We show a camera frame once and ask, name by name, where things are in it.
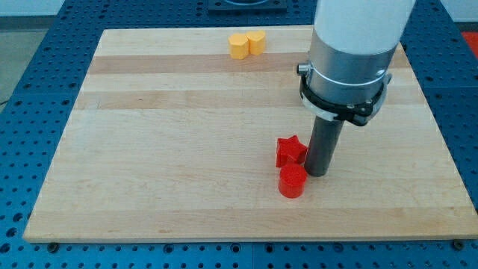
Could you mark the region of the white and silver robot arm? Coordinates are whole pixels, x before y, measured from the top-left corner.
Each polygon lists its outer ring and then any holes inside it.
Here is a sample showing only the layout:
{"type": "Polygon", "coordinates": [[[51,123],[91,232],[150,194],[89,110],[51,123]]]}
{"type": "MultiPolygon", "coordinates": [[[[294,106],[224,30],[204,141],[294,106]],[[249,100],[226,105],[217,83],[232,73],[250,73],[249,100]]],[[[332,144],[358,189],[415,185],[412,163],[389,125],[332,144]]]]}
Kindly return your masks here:
{"type": "Polygon", "coordinates": [[[319,0],[308,60],[297,66],[302,103],[327,121],[364,126],[380,110],[388,68],[415,0],[319,0]]]}

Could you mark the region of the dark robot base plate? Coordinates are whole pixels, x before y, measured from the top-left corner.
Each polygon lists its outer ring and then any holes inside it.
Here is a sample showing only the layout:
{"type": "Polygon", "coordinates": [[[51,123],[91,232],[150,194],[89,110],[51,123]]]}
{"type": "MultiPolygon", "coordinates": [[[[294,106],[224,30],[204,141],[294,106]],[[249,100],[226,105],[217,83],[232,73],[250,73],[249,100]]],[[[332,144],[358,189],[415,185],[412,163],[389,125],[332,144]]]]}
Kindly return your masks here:
{"type": "Polygon", "coordinates": [[[286,0],[208,0],[209,13],[279,11],[288,9],[286,0]]]}

